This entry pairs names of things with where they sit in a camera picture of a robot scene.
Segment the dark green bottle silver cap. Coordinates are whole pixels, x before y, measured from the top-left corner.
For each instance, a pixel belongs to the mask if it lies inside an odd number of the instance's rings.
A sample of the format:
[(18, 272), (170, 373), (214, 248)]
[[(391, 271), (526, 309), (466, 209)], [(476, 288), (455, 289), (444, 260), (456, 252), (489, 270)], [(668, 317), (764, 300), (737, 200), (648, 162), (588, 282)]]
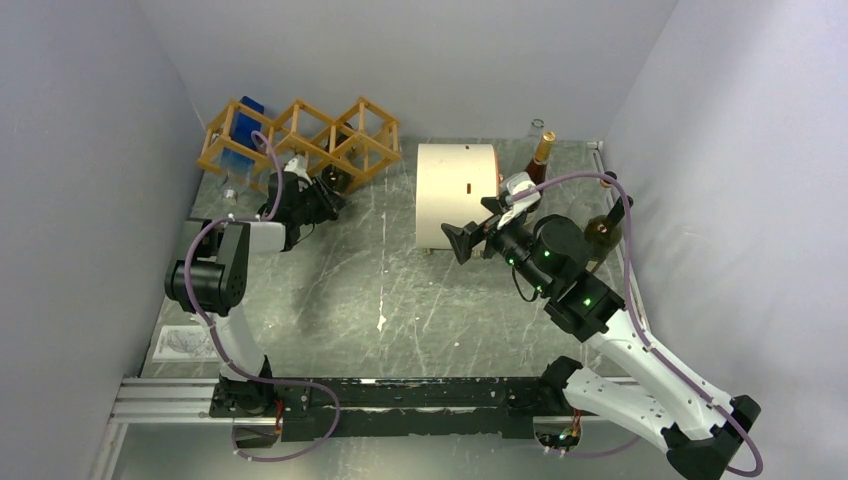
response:
[[(344, 143), (348, 138), (349, 136), (343, 132), (337, 133), (335, 137), (335, 145), (338, 146), (341, 143)], [(325, 145), (324, 150), (326, 152), (330, 151), (329, 141)], [(353, 150), (346, 152), (343, 158), (349, 162), (351, 158), (353, 158)], [(353, 181), (353, 177), (348, 172), (333, 164), (326, 166), (322, 170), (321, 178), (329, 188), (340, 194), (345, 194)]]

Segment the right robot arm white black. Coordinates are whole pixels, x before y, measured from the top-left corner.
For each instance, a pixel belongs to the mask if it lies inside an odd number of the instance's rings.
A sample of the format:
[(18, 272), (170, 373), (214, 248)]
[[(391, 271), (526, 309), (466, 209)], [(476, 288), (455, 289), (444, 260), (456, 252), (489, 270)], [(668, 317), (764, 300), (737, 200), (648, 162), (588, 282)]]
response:
[(749, 440), (761, 413), (747, 395), (730, 396), (698, 376), (631, 316), (624, 299), (590, 273), (592, 248), (569, 218), (549, 215), (528, 230), (521, 217), (494, 208), (481, 223), (442, 224), (458, 263), (475, 246), (500, 255), (545, 300), (562, 331), (623, 368), (642, 388), (611, 382), (563, 357), (542, 375), (539, 398), (550, 413), (570, 407), (610, 421), (654, 445), (686, 479), (719, 479)]

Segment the dark green labelled wine bottle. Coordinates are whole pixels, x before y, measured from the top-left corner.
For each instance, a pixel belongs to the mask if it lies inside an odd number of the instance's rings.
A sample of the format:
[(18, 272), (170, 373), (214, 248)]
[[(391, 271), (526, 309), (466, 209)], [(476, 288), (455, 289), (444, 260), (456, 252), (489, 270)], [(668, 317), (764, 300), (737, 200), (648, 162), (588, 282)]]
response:
[(584, 228), (584, 239), (592, 250), (587, 263), (587, 270), (590, 273), (594, 274), (598, 271), (610, 252), (621, 241), (623, 235), (621, 222), (624, 214), (623, 198), (619, 197), (607, 214), (593, 217)]

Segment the dark bottle gold foil neck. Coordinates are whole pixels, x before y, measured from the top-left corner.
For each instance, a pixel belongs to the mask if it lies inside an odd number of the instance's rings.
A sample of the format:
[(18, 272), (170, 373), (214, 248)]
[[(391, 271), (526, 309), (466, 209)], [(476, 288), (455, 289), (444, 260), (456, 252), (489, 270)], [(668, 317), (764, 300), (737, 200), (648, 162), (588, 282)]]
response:
[(556, 134), (553, 131), (543, 132), (533, 156), (524, 169), (530, 180), (536, 185), (540, 185), (546, 180), (548, 161), (555, 141)]

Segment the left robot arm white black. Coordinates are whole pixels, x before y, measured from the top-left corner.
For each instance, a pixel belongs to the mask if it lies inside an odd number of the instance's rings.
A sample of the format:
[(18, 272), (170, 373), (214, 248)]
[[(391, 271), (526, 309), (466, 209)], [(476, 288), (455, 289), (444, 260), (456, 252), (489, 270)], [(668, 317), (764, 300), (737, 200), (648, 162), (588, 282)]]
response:
[(305, 226), (338, 219), (346, 200), (320, 178), (285, 170), (271, 178), (251, 218), (189, 218), (164, 279), (166, 296), (198, 317), (218, 356), (219, 385), (249, 414), (273, 409), (277, 388), (269, 361), (241, 303), (253, 254), (292, 250)]

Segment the clear glass bottle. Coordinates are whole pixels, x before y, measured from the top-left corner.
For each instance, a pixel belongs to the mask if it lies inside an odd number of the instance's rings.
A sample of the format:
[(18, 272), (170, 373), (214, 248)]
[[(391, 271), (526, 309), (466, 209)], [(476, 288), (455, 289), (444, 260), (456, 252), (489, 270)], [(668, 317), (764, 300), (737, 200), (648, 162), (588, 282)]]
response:
[(526, 135), (526, 141), (530, 145), (535, 145), (538, 143), (540, 137), (542, 136), (545, 128), (545, 122), (540, 118), (534, 118), (530, 122), (529, 130)]

